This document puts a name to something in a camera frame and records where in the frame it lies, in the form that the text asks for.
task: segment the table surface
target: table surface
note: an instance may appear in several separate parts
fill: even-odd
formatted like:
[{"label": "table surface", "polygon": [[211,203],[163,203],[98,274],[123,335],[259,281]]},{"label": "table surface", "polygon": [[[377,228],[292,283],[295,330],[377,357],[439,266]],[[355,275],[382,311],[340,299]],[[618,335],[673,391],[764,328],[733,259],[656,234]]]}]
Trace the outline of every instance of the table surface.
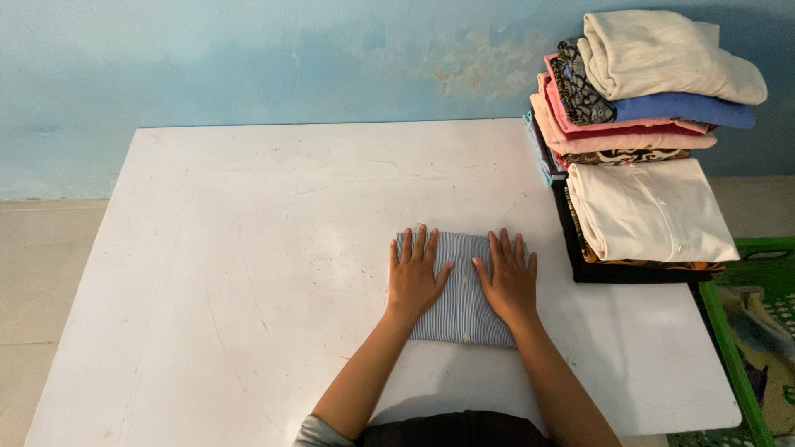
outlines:
[{"label": "table surface", "polygon": [[[538,311],[619,435],[740,413],[685,284],[572,281],[521,119],[138,130],[27,445],[286,445],[386,302],[406,226],[538,252]],[[541,425],[516,351],[410,340],[374,422]]]}]

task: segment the finger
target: finger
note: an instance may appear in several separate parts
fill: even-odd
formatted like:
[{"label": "finger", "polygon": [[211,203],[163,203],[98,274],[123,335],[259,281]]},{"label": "finger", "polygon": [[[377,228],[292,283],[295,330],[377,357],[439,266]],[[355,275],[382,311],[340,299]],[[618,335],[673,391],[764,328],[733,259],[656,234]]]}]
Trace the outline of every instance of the finger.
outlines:
[{"label": "finger", "polygon": [[433,265],[433,263],[436,262],[436,246],[438,245],[439,230],[434,228],[433,231],[431,231],[431,239],[428,241],[428,245],[425,246],[425,255],[422,257],[422,260]]},{"label": "finger", "polygon": [[489,275],[489,270],[486,270],[486,265],[483,264],[481,258],[472,258],[472,265],[475,266],[475,272],[478,274],[480,287],[483,289],[483,292],[486,293],[486,288],[491,287],[491,275]]},{"label": "finger", "polygon": [[394,267],[400,263],[400,258],[398,257],[398,241],[392,239],[390,241],[390,267]]},{"label": "finger", "polygon": [[500,250],[497,236],[493,231],[489,231],[489,248],[491,249],[491,265],[494,266],[494,271],[502,268],[502,250]]},{"label": "finger", "polygon": [[530,255],[530,265],[527,266],[527,271],[530,272],[530,276],[535,281],[536,273],[538,273],[538,255],[536,255],[535,251]]},{"label": "finger", "polygon": [[425,239],[428,235],[428,227],[424,223],[420,224],[420,231],[417,232],[417,238],[414,240],[414,248],[411,249],[411,259],[421,261],[422,254],[425,252]]},{"label": "finger", "polygon": [[517,233],[514,238],[514,259],[520,267],[525,266],[525,244],[522,242],[522,234]]},{"label": "finger", "polygon": [[453,261],[445,262],[442,266],[442,270],[439,270],[439,274],[436,275],[436,293],[441,295],[442,290],[444,290],[444,285],[447,284],[448,278],[450,278],[450,272],[452,268],[456,266],[456,263]]},{"label": "finger", "polygon": [[514,253],[510,249],[510,239],[508,239],[508,230],[503,228],[499,231],[499,244],[502,247],[502,257],[510,262],[514,261]]},{"label": "finger", "polygon": [[411,228],[403,230],[403,248],[400,252],[400,262],[405,264],[411,259]]}]

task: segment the blue wall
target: blue wall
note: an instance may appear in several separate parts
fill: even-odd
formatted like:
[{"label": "blue wall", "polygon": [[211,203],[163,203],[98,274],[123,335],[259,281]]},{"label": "blue wall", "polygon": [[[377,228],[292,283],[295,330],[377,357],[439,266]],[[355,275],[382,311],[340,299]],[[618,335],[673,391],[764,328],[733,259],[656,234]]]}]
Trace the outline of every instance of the blue wall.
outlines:
[{"label": "blue wall", "polygon": [[632,7],[719,23],[767,80],[707,173],[795,174],[793,2],[691,3],[5,0],[0,200],[109,196],[137,127],[516,117],[584,13]]}]

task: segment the person's right hand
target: person's right hand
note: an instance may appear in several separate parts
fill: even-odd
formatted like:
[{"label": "person's right hand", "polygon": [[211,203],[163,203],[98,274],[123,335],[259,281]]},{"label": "person's right hand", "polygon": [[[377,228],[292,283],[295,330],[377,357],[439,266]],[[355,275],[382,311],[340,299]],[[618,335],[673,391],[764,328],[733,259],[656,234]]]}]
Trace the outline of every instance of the person's right hand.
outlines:
[{"label": "person's right hand", "polygon": [[538,267],[535,253],[530,255],[530,263],[525,267],[525,245],[522,235],[516,235],[515,250],[510,249],[508,231],[500,231],[500,240],[489,231],[491,246],[491,265],[494,276],[483,264],[481,258],[472,258],[478,279],[491,308],[509,328],[538,318],[536,312],[536,271]]}]

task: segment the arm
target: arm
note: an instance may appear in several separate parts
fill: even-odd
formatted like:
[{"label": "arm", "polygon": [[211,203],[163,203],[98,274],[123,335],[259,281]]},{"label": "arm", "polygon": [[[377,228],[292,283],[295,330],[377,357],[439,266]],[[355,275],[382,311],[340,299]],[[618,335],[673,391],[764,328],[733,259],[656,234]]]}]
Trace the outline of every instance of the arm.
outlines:
[{"label": "arm", "polygon": [[406,228],[399,260],[397,243],[392,240],[386,312],[312,411],[348,439],[356,439],[364,430],[412,328],[436,302],[450,276],[452,262],[433,277],[439,232],[431,232],[427,247],[425,236],[426,227],[421,225],[412,247],[411,230]]},{"label": "arm", "polygon": [[613,430],[541,324],[536,311],[536,254],[530,255],[529,266],[525,267],[522,235],[516,235],[516,249],[512,251],[505,228],[499,241],[489,232],[489,244],[494,276],[489,275],[483,260],[473,258],[472,262],[489,304],[514,334],[550,436],[566,446],[620,447]]}]

